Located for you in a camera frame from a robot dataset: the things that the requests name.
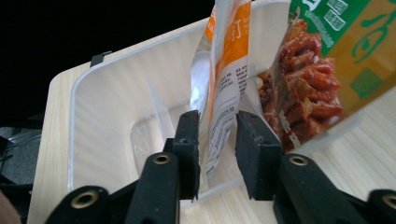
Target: metal screw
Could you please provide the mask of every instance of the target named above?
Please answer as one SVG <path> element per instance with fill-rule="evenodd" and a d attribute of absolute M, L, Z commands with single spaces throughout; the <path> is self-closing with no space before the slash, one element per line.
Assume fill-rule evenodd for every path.
<path fill-rule="evenodd" d="M 171 158 L 167 155 L 159 155 L 158 157 L 154 158 L 154 162 L 159 165 L 163 165 L 171 161 Z"/>
<path fill-rule="evenodd" d="M 99 194 L 96 190 L 90 189 L 80 193 L 76 196 L 70 205 L 74 208 L 81 209 L 91 206 L 99 199 Z"/>
<path fill-rule="evenodd" d="M 298 166 L 306 166 L 308 164 L 308 160 L 300 156 L 292 156 L 289 158 L 289 161 Z"/>
<path fill-rule="evenodd" d="M 386 194 L 382 196 L 382 201 L 389 207 L 396 209 L 396 196 L 392 194 Z"/>

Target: wooden table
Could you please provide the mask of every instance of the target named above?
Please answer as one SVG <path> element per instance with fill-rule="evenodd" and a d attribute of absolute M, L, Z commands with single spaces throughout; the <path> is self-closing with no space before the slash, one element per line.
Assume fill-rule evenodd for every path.
<path fill-rule="evenodd" d="M 164 36 L 166 34 L 107 55 L 105 60 L 142 48 Z M 70 94 L 74 81 L 89 66 L 90 63 L 84 63 L 64 71 L 49 85 L 28 223 L 44 223 L 54 207 L 68 193 Z M 337 188 L 363 200 L 366 200 L 372 189 L 396 189 L 394 111 L 396 90 L 389 91 L 367 106 L 358 128 L 308 156 L 320 166 Z M 244 185 L 186 207 L 180 215 L 181 223 L 276 223 L 272 202 L 250 201 Z"/>

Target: clear plastic container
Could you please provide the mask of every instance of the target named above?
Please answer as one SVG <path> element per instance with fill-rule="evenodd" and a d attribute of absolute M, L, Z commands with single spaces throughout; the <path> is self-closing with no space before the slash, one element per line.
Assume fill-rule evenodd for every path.
<path fill-rule="evenodd" d="M 286 31 L 289 1 L 252 3 L 249 80 L 241 109 L 260 114 L 255 75 L 268 68 Z M 72 89 L 68 187 L 95 185 L 110 193 L 135 181 L 146 157 L 174 137 L 179 116 L 190 110 L 191 61 L 207 21 L 176 35 L 101 63 L 83 74 Z M 319 144 L 356 126 L 356 119 Z M 234 155 L 236 124 L 200 199 L 243 183 Z M 316 148 L 305 148 L 303 152 Z"/>

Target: plastic bag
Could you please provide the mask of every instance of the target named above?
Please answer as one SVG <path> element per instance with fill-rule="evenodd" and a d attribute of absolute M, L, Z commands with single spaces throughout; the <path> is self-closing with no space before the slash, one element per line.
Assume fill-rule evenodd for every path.
<path fill-rule="evenodd" d="M 289 152 L 396 85 L 396 2 L 292 0 L 290 26 L 258 74 L 265 120 Z"/>
<path fill-rule="evenodd" d="M 245 91 L 249 19 L 249 0 L 217 0 L 192 61 L 191 109 L 201 113 L 200 189 L 219 163 Z"/>

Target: black background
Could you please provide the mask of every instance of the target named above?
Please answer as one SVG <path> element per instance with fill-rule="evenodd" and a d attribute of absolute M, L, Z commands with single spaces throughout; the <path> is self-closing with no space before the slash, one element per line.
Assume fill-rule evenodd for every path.
<path fill-rule="evenodd" d="M 204 19 L 214 1 L 2 3 L 0 127 L 44 112 L 50 81 L 62 71 Z"/>

